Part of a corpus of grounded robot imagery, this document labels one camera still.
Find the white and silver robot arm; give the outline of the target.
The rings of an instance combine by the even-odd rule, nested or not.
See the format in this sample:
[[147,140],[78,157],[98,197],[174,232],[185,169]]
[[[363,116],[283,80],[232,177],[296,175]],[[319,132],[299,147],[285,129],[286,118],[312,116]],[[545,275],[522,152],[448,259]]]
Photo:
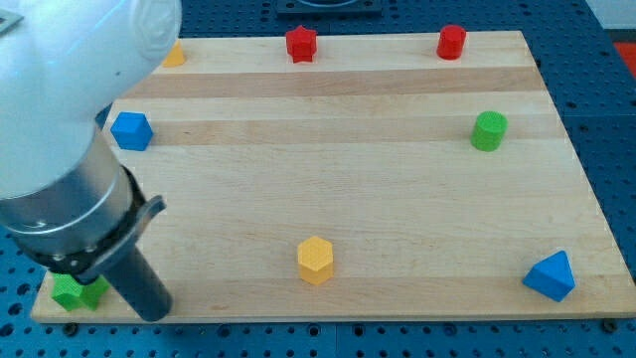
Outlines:
[[97,123],[148,77],[181,28],[178,0],[5,1],[1,224],[33,261],[80,283],[105,278],[146,321],[172,298],[137,249],[164,207],[146,198]]

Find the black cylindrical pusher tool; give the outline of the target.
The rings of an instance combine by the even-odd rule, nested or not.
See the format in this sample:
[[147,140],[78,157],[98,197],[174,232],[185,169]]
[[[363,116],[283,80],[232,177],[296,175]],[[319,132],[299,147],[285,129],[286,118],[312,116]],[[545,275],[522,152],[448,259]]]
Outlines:
[[154,322],[170,312],[172,296],[136,243],[166,204],[160,196],[147,200],[133,174],[128,169],[123,172],[132,202],[121,221],[97,244],[68,254],[46,254],[23,242],[19,249],[34,262],[54,273],[68,274],[80,285],[105,278],[139,317]]

